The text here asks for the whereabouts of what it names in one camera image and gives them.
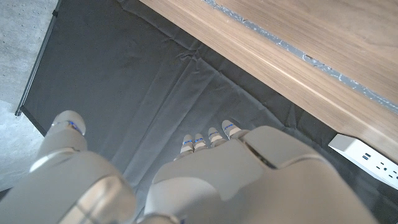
metal pole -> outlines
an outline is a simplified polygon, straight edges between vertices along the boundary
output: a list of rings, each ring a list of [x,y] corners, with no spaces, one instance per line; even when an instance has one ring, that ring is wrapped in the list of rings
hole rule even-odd
[[[37,68],[39,67],[39,63],[40,63],[40,61],[41,61],[41,59],[43,57],[45,46],[47,46],[47,42],[49,41],[52,29],[53,29],[54,24],[55,24],[55,20],[56,20],[56,18],[58,16],[58,10],[59,10],[61,2],[62,2],[62,0],[58,1],[57,6],[55,7],[55,10],[52,13],[53,16],[51,18],[49,28],[47,29],[47,32],[45,33],[42,46],[40,47],[39,53],[37,54],[37,58],[36,58],[36,61],[35,61],[34,65],[33,65],[33,69],[32,69],[32,71],[30,73],[29,79],[28,79],[28,81],[26,83],[24,93],[22,94],[22,98],[21,98],[21,100],[20,100],[20,102],[18,104],[17,110],[15,111],[15,116],[20,116],[21,113],[22,113],[21,106],[23,106],[25,104],[25,100],[27,98],[27,94],[29,93],[30,87],[32,86],[32,82],[33,82],[33,79],[35,78],[35,75],[36,75],[36,72],[37,72]]]

black backdrop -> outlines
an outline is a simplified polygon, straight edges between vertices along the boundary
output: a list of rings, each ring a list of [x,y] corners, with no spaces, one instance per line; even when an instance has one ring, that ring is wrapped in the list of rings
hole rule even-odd
[[[22,110],[43,134],[63,110],[80,113],[89,149],[123,173],[138,212],[183,136],[229,119],[312,146],[381,223],[397,222],[396,190],[330,149],[334,130],[136,0],[63,0]]]

white plastic casing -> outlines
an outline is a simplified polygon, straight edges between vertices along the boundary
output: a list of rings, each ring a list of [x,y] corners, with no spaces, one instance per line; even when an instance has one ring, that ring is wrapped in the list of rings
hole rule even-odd
[[[359,139],[337,134],[329,143],[329,146],[374,178],[398,189],[397,164],[376,152]]]

gray floor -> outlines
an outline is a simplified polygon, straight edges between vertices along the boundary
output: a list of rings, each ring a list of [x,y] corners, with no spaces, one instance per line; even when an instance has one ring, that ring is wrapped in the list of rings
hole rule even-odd
[[[43,136],[14,112],[57,0],[0,0],[0,191],[26,175]]]

wooden table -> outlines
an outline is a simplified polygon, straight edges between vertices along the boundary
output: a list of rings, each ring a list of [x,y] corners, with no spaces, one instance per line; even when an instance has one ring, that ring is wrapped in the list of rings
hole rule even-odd
[[[398,162],[396,1],[141,1],[336,131]],[[222,6],[377,93],[389,105],[283,49],[246,27],[247,21],[234,20]]]

